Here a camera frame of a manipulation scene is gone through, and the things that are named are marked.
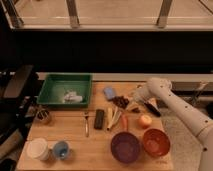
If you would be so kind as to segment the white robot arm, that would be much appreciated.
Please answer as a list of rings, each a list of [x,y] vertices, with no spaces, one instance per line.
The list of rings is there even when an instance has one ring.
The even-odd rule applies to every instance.
[[[213,120],[172,92],[168,79],[152,77],[131,91],[131,100],[137,103],[160,98],[185,124],[202,144],[198,171],[213,171]]]

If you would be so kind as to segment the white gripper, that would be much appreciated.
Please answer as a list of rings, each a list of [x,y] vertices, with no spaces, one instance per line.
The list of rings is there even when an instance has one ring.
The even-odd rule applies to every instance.
[[[150,92],[147,86],[136,87],[133,91],[133,99],[136,102],[143,102],[143,103],[147,102],[150,99]],[[126,110],[127,111],[138,110],[139,107],[136,102],[130,102],[126,107]]]

